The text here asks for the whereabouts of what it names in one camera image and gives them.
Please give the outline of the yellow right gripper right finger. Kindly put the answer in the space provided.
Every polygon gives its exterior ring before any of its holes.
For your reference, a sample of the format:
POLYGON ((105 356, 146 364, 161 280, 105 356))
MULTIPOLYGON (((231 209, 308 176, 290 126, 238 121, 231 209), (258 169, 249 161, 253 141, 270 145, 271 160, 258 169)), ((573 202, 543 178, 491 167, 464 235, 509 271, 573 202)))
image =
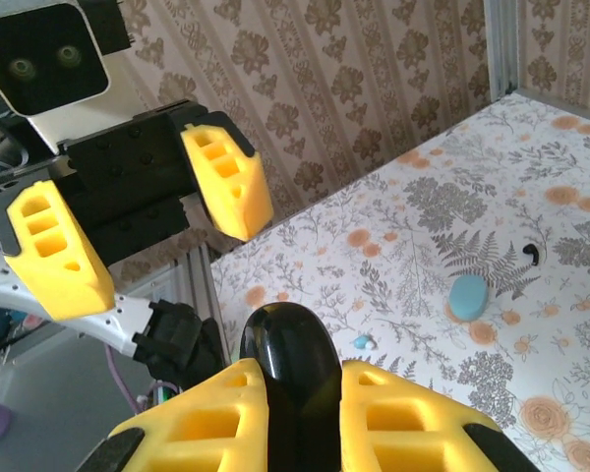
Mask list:
POLYGON ((343 471, 536 471, 481 411, 364 361, 343 363, 343 471))

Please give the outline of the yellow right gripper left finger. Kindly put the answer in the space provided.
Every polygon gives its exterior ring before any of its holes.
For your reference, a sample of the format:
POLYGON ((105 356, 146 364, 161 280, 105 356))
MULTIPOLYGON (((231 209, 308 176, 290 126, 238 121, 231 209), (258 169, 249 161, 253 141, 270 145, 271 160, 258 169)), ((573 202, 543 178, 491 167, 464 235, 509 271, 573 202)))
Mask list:
POLYGON ((262 370, 243 359, 118 425, 79 469, 267 471, 268 416, 262 370))

